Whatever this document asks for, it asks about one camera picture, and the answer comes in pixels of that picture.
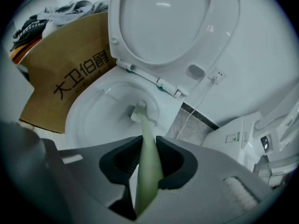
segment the toilet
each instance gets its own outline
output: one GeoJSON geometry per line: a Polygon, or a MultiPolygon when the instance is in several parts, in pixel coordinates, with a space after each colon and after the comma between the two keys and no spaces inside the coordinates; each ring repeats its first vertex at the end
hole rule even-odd
{"type": "Polygon", "coordinates": [[[233,34],[239,0],[110,0],[108,16],[117,66],[73,103],[65,126],[69,148],[141,135],[130,120],[140,100],[148,104],[153,134],[166,135],[233,34]]]}

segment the white cable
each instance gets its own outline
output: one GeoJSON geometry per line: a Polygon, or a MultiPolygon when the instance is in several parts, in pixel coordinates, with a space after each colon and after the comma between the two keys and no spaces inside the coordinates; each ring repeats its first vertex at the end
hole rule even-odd
{"type": "Polygon", "coordinates": [[[213,77],[212,83],[211,83],[210,87],[207,89],[207,91],[206,91],[204,97],[202,98],[200,104],[199,104],[199,105],[198,105],[198,106],[191,112],[191,114],[189,114],[188,118],[186,119],[186,122],[184,123],[183,128],[182,128],[181,131],[178,133],[176,139],[178,139],[179,135],[182,133],[183,129],[185,128],[185,126],[186,126],[186,124],[187,124],[188,119],[191,117],[191,115],[193,115],[193,113],[197,110],[197,108],[198,108],[198,107],[201,105],[201,103],[204,101],[204,99],[205,99],[207,93],[208,93],[209,90],[212,88],[212,86],[215,84],[215,80],[217,80],[217,78],[218,78],[217,76],[213,77]]]}

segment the toilet seat lid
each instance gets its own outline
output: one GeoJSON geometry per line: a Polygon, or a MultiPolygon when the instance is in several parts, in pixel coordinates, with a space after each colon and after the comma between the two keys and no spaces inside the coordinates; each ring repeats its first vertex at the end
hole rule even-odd
{"type": "Polygon", "coordinates": [[[238,14],[238,0],[110,0],[111,55],[170,94],[188,95],[224,49],[238,14]]]}

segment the brown cardboard box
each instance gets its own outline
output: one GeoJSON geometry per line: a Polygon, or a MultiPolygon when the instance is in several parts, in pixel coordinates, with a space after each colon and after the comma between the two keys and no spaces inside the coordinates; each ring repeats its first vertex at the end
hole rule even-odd
{"type": "Polygon", "coordinates": [[[33,47],[20,64],[28,68],[35,89],[21,120],[64,133],[75,99],[115,66],[109,50],[107,13],[64,25],[33,47]]]}

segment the label sticker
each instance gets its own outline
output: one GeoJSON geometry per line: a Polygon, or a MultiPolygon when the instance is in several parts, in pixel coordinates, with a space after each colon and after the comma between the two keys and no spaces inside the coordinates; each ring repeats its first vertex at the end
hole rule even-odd
{"type": "Polygon", "coordinates": [[[238,142],[240,140],[240,132],[232,133],[226,136],[225,143],[238,142]]]}

